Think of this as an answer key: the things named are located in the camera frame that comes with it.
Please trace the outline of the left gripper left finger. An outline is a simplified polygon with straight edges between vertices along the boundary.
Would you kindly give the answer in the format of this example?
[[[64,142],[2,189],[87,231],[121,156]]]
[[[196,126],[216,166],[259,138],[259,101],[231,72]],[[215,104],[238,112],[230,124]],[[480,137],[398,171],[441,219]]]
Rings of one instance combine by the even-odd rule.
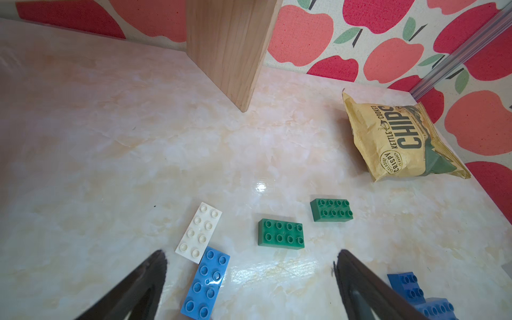
[[[165,253],[157,250],[78,319],[154,319],[166,272]]]

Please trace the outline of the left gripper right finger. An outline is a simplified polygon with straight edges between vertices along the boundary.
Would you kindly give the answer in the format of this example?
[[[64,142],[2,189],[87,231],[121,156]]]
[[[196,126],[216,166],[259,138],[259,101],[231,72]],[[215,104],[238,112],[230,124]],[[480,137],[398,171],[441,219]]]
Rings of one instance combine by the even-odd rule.
[[[333,270],[348,319],[425,319],[350,251],[342,249]]]

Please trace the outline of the dark blue square lego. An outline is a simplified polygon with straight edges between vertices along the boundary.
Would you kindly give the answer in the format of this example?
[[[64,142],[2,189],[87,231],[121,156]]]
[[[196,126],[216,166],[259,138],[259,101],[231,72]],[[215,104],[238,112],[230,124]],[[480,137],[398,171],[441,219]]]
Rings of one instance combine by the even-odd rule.
[[[424,292],[413,272],[392,273],[387,275],[391,288],[412,305],[425,303]]]

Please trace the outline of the light blue lego brick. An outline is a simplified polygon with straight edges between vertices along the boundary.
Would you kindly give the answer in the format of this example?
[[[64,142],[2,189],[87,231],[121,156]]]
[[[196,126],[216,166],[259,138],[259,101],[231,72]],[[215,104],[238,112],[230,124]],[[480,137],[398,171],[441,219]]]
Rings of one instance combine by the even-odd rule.
[[[225,279],[230,256],[207,247],[181,307],[181,314],[192,319],[210,319]]]
[[[455,308],[446,298],[427,298],[425,303],[414,305],[414,308],[428,319],[457,320]]]

